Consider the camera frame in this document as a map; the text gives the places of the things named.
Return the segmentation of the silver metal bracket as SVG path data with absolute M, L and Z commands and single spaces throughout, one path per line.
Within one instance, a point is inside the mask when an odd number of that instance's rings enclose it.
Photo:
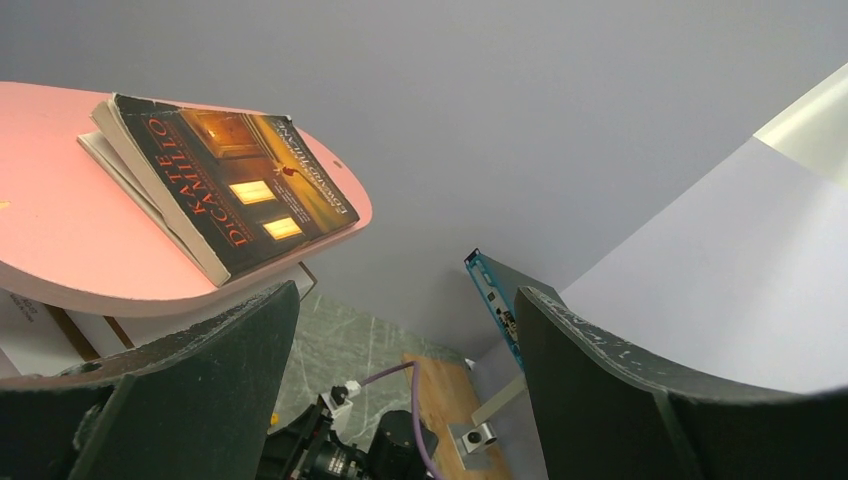
M 493 469 L 487 451 L 498 442 L 498 434 L 491 419 L 526 392 L 525 375 L 519 374 L 471 414 L 470 424 L 448 425 L 450 438 L 465 471 Z

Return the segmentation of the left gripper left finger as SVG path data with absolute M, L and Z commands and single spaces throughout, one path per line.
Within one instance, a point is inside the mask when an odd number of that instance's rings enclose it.
M 293 282 L 59 375 L 1 383 L 5 479 L 251 479 L 300 308 Z

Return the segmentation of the dark orange Edward Tulane novel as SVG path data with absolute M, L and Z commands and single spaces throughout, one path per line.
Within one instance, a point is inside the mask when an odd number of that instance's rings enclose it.
M 80 146 L 222 286 L 361 219 L 287 115 L 113 94 Z

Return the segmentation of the pink three-tier shelf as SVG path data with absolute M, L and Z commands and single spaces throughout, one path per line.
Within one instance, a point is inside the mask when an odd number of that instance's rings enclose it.
M 1 85 L 1 286 L 38 302 L 115 317 L 218 310 L 281 280 L 286 268 L 363 231 L 373 216 L 354 173 L 309 148 L 358 211 L 353 229 L 215 286 L 78 144 L 101 92 Z

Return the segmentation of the dark teal flat box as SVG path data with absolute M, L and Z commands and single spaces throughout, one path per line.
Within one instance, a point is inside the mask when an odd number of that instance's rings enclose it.
M 524 361 L 518 345 L 518 328 L 514 299 L 521 286 L 531 286 L 563 304 L 559 293 L 550 285 L 509 267 L 475 248 L 464 260 L 465 268 L 480 293 L 509 351 L 521 371 Z

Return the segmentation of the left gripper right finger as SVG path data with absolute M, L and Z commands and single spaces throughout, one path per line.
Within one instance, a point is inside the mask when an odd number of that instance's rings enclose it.
M 843 479 L 847 392 L 795 394 L 678 364 L 540 290 L 514 299 L 552 479 Z

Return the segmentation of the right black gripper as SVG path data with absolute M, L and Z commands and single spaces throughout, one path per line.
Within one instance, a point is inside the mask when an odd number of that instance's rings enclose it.
M 322 400 L 309 405 L 287 426 L 267 436 L 256 479 L 363 480 L 371 475 L 366 454 L 342 443 Z

